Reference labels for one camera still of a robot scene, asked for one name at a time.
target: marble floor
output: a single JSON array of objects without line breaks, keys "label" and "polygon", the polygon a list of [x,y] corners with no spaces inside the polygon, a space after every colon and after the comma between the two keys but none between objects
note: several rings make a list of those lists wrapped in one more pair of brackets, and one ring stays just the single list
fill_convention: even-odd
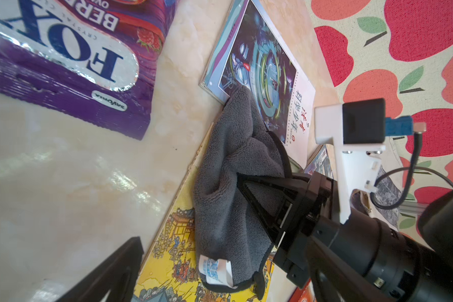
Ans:
[{"label": "marble floor", "polygon": [[[316,104],[338,102],[304,1],[262,3]],[[54,301],[128,238],[149,248],[221,111],[198,83],[229,6],[181,0],[142,141],[0,94],[0,301]],[[271,301],[291,294],[278,284]]]}]

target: gray towel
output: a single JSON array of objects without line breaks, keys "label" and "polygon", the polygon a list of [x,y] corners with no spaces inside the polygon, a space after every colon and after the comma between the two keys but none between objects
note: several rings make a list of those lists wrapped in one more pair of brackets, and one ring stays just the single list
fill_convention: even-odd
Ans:
[{"label": "gray towel", "polygon": [[[195,183],[194,206],[197,266],[200,255],[231,261],[233,284],[238,288],[205,284],[208,288],[243,290],[263,268],[272,243],[237,189],[237,173],[284,177],[288,163],[277,145],[283,148],[280,140],[267,132],[250,90],[237,90],[211,133]],[[249,189],[270,214],[275,214],[281,202],[278,194],[269,188]],[[206,283],[205,275],[200,274],[200,278]]]}]

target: colorful book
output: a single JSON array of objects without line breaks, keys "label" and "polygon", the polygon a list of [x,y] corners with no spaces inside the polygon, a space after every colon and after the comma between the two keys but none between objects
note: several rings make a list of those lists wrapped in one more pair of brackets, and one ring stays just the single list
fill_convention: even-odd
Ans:
[{"label": "colorful book", "polygon": [[330,165],[329,151],[326,145],[321,145],[317,148],[314,155],[309,159],[309,164],[305,168],[304,173],[312,175],[314,171],[334,179],[334,173]]},{"label": "colorful book", "polygon": [[[216,293],[206,289],[199,280],[192,196],[211,129],[212,126],[188,167],[168,215],[145,258],[134,288],[133,302],[258,302],[253,286],[237,293]],[[263,269],[266,287],[262,299],[264,302],[274,268],[273,253]]]},{"label": "colorful book", "polygon": [[200,86],[225,103],[247,86],[266,127],[307,164],[315,89],[259,0],[234,0]]},{"label": "colorful book", "polygon": [[290,298],[289,302],[315,302],[314,286],[309,279],[307,285],[303,288],[297,288]]}]

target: blue connector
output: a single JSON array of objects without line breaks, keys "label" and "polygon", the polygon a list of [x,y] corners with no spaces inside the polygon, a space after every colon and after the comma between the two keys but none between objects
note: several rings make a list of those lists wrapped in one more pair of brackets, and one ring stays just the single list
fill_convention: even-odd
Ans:
[{"label": "blue connector", "polygon": [[413,134],[413,122],[410,116],[400,118],[386,118],[386,136],[402,136]]}]

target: book cover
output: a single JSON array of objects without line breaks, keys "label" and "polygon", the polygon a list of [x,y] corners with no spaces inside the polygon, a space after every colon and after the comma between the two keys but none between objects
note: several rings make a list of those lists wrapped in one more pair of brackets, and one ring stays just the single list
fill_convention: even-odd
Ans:
[{"label": "book cover", "polygon": [[331,179],[334,179],[334,173],[330,165],[329,152],[327,151],[326,145],[322,145],[317,153],[310,158],[307,168],[304,173],[312,175],[315,172],[319,172]]},{"label": "book cover", "polygon": [[[216,293],[203,287],[198,277],[192,197],[211,129],[212,126],[188,167],[168,215],[145,257],[134,288],[133,302],[258,302],[253,287],[232,294]],[[263,269],[266,288],[262,301],[267,300],[274,268],[273,253]]]},{"label": "book cover", "polygon": [[200,85],[221,103],[247,86],[266,127],[306,166],[315,89],[259,0],[233,2]]}]

